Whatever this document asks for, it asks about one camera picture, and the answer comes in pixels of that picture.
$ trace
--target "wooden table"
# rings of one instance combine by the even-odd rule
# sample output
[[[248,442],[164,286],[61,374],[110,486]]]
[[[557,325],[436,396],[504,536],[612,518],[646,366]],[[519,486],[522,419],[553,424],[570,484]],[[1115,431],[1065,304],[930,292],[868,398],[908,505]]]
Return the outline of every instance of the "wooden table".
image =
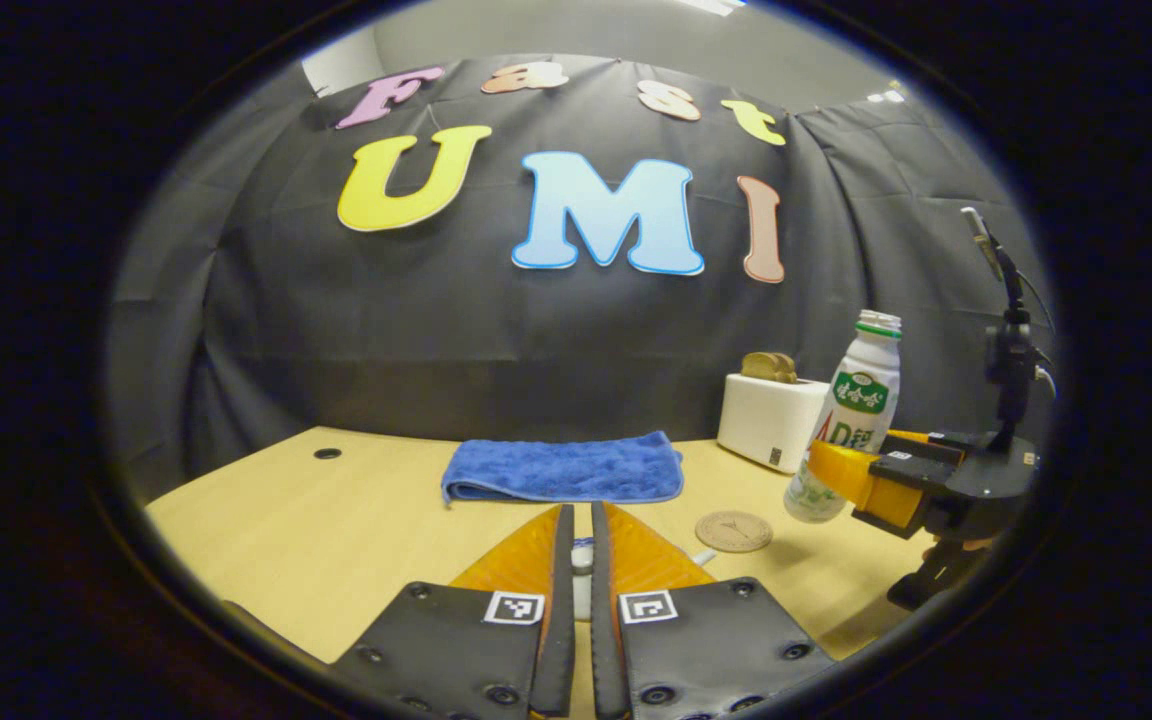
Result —
[[[198,579],[310,655],[333,662],[412,579],[445,584],[550,505],[456,501],[439,480],[458,444],[311,429],[204,475],[150,503],[147,514]],[[719,552],[717,579],[753,575],[841,660],[886,632],[905,612],[884,598],[918,568],[932,538],[909,541],[852,520],[810,525],[782,506],[787,475],[707,441],[675,442],[684,491],[668,502],[626,505],[668,541],[704,550],[696,520],[744,510],[772,524],[770,546]],[[339,448],[331,460],[314,452]],[[576,537],[589,537],[588,503]],[[589,626],[576,628],[573,712],[591,719]]]

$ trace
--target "blue cloth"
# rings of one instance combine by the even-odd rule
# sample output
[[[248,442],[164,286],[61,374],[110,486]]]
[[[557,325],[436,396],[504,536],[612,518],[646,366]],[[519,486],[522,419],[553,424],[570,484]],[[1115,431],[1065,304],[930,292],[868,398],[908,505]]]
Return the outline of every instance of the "blue cloth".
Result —
[[[660,502],[682,492],[681,460],[660,430],[602,442],[471,439],[447,465],[444,502]]]

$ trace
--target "blue letter m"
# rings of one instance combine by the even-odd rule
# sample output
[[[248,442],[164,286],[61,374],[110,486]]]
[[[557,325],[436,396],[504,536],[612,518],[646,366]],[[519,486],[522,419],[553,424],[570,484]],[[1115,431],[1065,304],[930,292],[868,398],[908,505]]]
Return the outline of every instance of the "blue letter m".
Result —
[[[589,160],[579,152],[532,152],[522,167],[536,176],[531,200],[531,227],[526,241],[513,249],[513,264],[521,268],[570,268],[577,250],[567,242],[567,214],[594,263],[607,266],[616,259],[621,242],[634,220],[639,242],[628,260],[644,273],[695,275],[705,259],[691,247],[687,223],[687,181],[691,170],[665,160],[639,160],[615,192],[608,190]]]

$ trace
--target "yellow letter u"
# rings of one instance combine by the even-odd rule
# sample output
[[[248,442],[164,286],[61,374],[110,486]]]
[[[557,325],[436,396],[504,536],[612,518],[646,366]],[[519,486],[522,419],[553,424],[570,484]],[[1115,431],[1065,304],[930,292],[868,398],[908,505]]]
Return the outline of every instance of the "yellow letter u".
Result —
[[[429,181],[420,190],[402,197],[385,195],[385,184],[389,182],[397,157],[416,145],[416,137],[389,137],[359,147],[353,154],[353,173],[349,173],[344,190],[340,191],[340,222],[356,232],[384,232],[418,223],[447,209],[461,191],[461,183],[465,182],[473,146],[490,135],[492,128],[486,126],[462,126],[434,132],[433,142],[440,146],[434,169],[430,170]]]

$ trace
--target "plastic bottle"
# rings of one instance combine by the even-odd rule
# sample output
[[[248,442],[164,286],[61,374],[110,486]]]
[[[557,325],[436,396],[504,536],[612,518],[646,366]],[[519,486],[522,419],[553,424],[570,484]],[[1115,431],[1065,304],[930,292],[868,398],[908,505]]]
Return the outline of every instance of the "plastic bottle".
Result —
[[[878,453],[900,395],[899,342],[900,318],[861,310],[856,340],[833,373],[812,439]],[[785,490],[785,509],[805,523],[824,523],[835,518],[847,500],[814,478],[808,457],[804,452],[799,470]]]

